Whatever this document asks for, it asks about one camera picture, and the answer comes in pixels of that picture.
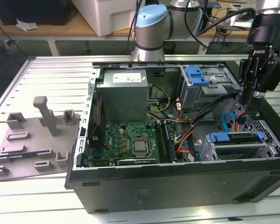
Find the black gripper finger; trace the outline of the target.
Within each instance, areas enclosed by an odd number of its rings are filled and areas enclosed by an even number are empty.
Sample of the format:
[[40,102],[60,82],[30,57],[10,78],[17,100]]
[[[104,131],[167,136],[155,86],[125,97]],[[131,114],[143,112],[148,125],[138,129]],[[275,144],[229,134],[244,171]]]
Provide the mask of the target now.
[[273,91],[280,82],[280,57],[252,58],[246,80],[247,114],[256,116],[267,91]]
[[242,105],[248,105],[253,96],[254,88],[254,71],[251,66],[252,59],[242,59],[239,66],[240,82],[241,82],[241,96],[239,102]]

